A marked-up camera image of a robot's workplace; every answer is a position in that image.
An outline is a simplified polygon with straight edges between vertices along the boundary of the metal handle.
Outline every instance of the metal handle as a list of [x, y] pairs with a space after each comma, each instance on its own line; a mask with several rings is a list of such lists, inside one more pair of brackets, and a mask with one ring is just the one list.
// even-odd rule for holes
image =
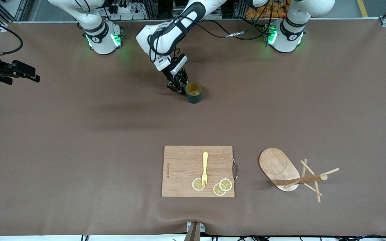
[[233, 179], [233, 183], [236, 183], [236, 180], [237, 180], [237, 178], [238, 178], [238, 165], [236, 164], [235, 159], [233, 159], [233, 165], [235, 165], [235, 173], [236, 173], [236, 176], [235, 176], [235, 178]]

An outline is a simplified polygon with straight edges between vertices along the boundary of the brown tablecloth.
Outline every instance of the brown tablecloth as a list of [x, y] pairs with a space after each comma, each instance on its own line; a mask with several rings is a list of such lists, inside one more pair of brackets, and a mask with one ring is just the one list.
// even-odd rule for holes
[[[9, 25], [24, 47], [3, 60], [33, 65], [41, 83], [0, 84], [0, 235], [177, 233], [188, 221], [213, 235], [386, 235], [378, 20], [312, 20], [288, 54], [195, 27], [178, 47], [204, 86], [196, 105], [166, 88], [135, 41], [142, 26], [102, 56], [75, 24]], [[0, 51], [17, 44], [0, 34]], [[232, 145], [236, 198], [161, 197], [164, 145]], [[303, 158], [316, 172], [340, 168], [320, 184], [321, 204], [305, 186], [271, 185], [258, 166], [269, 147], [299, 170]]]

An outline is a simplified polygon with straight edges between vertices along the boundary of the green led light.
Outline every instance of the green led light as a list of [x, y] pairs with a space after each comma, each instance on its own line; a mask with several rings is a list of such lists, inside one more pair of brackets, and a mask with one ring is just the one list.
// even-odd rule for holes
[[87, 41], [89, 42], [89, 46], [92, 48], [92, 43], [90, 43], [89, 37], [86, 35]]
[[276, 39], [276, 37], [278, 36], [278, 30], [276, 30], [275, 27], [270, 27], [269, 29], [270, 29], [271, 31], [273, 31], [273, 32], [271, 33], [271, 35], [269, 35], [268, 43], [269, 43], [269, 44], [274, 44], [275, 39]]
[[299, 45], [302, 42], [303, 33], [299, 37], [299, 42], [297, 42], [297, 45]]
[[121, 39], [118, 35], [111, 35], [111, 38], [116, 46], [120, 45]]

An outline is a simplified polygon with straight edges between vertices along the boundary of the cable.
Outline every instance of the cable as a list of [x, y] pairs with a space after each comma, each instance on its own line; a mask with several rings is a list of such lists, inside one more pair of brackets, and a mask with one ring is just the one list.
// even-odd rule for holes
[[[245, 19], [242, 17], [237, 17], [237, 18], [244, 20], [246, 23], [254, 24], [253, 22], [248, 21], [248, 19]], [[263, 25], [263, 24], [256, 24], [256, 26], [265, 27], [265, 25]]]
[[126, 27], [126, 31], [123, 32], [123, 37], [126, 36], [127, 31], [129, 30], [129, 26], [130, 26], [130, 22], [131, 22], [131, 21], [132, 21], [132, 20], [129, 20], [129, 23], [127, 24], [127, 27]]
[[[80, 5], [80, 3], [78, 3], [78, 1], [77, 0], [74, 0], [75, 1], [75, 3], [77, 3], [77, 5], [79, 6], [79, 7], [81, 7], [82, 9], [83, 9], [83, 6], [81, 6]], [[86, 5], [87, 5], [87, 8], [88, 8], [88, 11], [87, 12], [90, 12], [90, 6], [89, 6], [89, 3], [87, 3], [87, 1], [86, 0], [83, 0], [85, 3], [86, 3]]]
[[105, 15], [107, 16], [107, 19], [110, 20], [110, 17], [108, 16], [108, 12], [107, 12], [107, 9], [104, 8], [104, 11], [105, 11]]
[[10, 29], [7, 29], [5, 26], [2, 26], [1, 24], [0, 24], [0, 27], [3, 28], [3, 29], [5, 29], [5, 30], [7, 30], [8, 32], [11, 32], [11, 33], [12, 33], [14, 36], [16, 36], [16, 38], [18, 38], [19, 41], [20, 41], [20, 44], [19, 44], [19, 46], [18, 46], [16, 49], [11, 50], [11, 51], [7, 51], [7, 52], [2, 52], [2, 53], [0, 53], [0, 56], [1, 56], [1, 55], [9, 55], [9, 54], [12, 54], [12, 53], [15, 53], [15, 52], [19, 51], [19, 50], [23, 47], [23, 40], [22, 40], [22, 38], [20, 38], [19, 35], [17, 35], [17, 34], [16, 34], [15, 32], [13, 32], [13, 31], [11, 31]]
[[87, 11], [87, 12], [90, 12], [91, 10], [90, 10], [90, 6], [89, 6], [89, 3], [87, 3], [87, 1], [86, 0], [83, 0], [85, 3], [86, 3], [86, 5], [87, 5], [87, 8], [89, 9], [89, 11]]
[[171, 13], [171, 5], [173, 4], [173, 1], [171, 0], [167, 0], [167, 5], [166, 5], [166, 9], [167, 9], [167, 14], [170, 18], [174, 18], [174, 16], [172, 15]]
[[153, 17], [159, 17], [158, 15], [155, 15], [153, 13], [150, 13], [142, 4], [139, 4], [141, 6], [141, 8], [143, 8], [149, 15], [153, 16]]
[[86, 235], [86, 238], [85, 238], [85, 240], [84, 241], [88, 241], [89, 240], [89, 237], [90, 237], [90, 235]]
[[[274, 1], [275, 1], [275, 0], [272, 0], [271, 9], [273, 9]], [[255, 22], [252, 23], [253, 25], [252, 25], [249, 29], [247, 29], [246, 32], [248, 32], [253, 26], [256, 25], [257, 21], [260, 19], [260, 17], [261, 17], [262, 14], [264, 13], [265, 9], [266, 9], [266, 8], [263, 9], [262, 13], [259, 15], [259, 17], [257, 18], [257, 20], [256, 20]], [[244, 34], [244, 33], [245, 33], [244, 31], [236, 32], [236, 33], [230, 33], [230, 32], [228, 32], [228, 31], [227, 31], [220, 23], [218, 23], [217, 21], [214, 21], [214, 20], [200, 20], [199, 22], [197, 22], [197, 21], [195, 21], [195, 20], [193, 20], [193, 19], [191, 19], [191, 18], [189, 18], [189, 17], [187, 17], [187, 16], [178, 15], [176, 18], [173, 19], [173, 22], [179, 20], [180, 18], [186, 18], [186, 19], [190, 20], [192, 23], [194, 23], [195, 25], [199, 26], [199, 27], [200, 27], [201, 29], [203, 29], [205, 32], [207, 32], [208, 34], [210, 34], [210, 35], [212, 35], [212, 36], [214, 36], [214, 37], [216, 37], [216, 38], [228, 38], [228, 37], [234, 37], [234, 38], [239, 39], [239, 40], [254, 40], [254, 39], [260, 38], [261, 36], [265, 35], [265, 33], [268, 31], [269, 26], [270, 26], [270, 23], [271, 23], [271, 21], [272, 21], [272, 16], [270, 16], [270, 18], [269, 18], [269, 23], [267, 24], [266, 29], [265, 29], [263, 32], [260, 32], [260, 31], [259, 31], [260, 34], [259, 34], [258, 36], [253, 37], [253, 38], [240, 38], [240, 37], [237, 37], [236, 35]], [[200, 23], [202, 23], [202, 22], [212, 22], [212, 23], [215, 23], [217, 26], [219, 26], [219, 27], [220, 27], [225, 33], [227, 33], [228, 35], [226, 35], [226, 36], [219, 36], [219, 35], [216, 35], [216, 34], [210, 32], [210, 31], [209, 31], [208, 29], [206, 29], [204, 26], [202, 26], [202, 25], [200, 24]], [[152, 47], [152, 45], [150, 44], [150, 37], [151, 37], [151, 35], [149, 35], [149, 36], [147, 37], [147, 42], [148, 42], [148, 45], [150, 46], [150, 49], [149, 49], [149, 52], [148, 52], [148, 53], [149, 53], [148, 56], [149, 56], [149, 59], [150, 59], [150, 61], [151, 61], [152, 63], [154, 63], [154, 62], [156, 61], [157, 55], [165, 55], [164, 53], [159, 53], [157, 50], [158, 50], [158, 46], [159, 46], [159, 39], [160, 39], [161, 36], [163, 35], [163, 33], [164, 33], [165, 29], [167, 28], [167, 26], [164, 26], [162, 29], [160, 29], [159, 35], [158, 35], [158, 37], [157, 37], [157, 39], [156, 39], [156, 47], [154, 48], [154, 51], [153, 51], [153, 52], [155, 53], [155, 55], [154, 55], [154, 60], [151, 59], [151, 47]]]
[[177, 46], [175, 46], [175, 49], [174, 49], [174, 56], [173, 56], [173, 58], [175, 58], [175, 56], [177, 56], [177, 55], [180, 53], [180, 51], [181, 51], [181, 49], [180, 49], [180, 48], [177, 48]]

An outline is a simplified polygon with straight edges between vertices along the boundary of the cup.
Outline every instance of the cup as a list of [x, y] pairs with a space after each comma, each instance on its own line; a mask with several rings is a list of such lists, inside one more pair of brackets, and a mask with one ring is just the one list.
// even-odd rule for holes
[[190, 82], [186, 85], [187, 100], [192, 104], [199, 103], [202, 99], [202, 85]]

